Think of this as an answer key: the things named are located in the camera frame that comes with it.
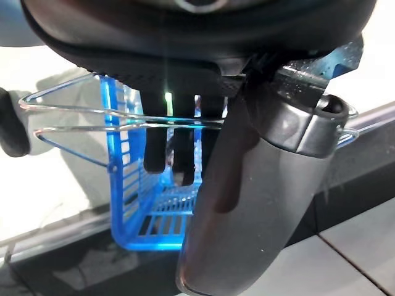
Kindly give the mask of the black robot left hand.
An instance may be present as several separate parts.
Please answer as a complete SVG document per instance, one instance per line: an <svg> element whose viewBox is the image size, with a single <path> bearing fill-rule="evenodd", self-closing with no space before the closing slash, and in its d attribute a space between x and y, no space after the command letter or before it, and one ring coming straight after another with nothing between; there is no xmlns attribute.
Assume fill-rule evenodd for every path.
<svg viewBox="0 0 395 296"><path fill-rule="evenodd" d="M288 99L274 82L295 60L361 34L375 1L23 1L62 57L141 91L227 95L177 281L188 294L238 295L281 252L346 123L347 105Z"/></svg>

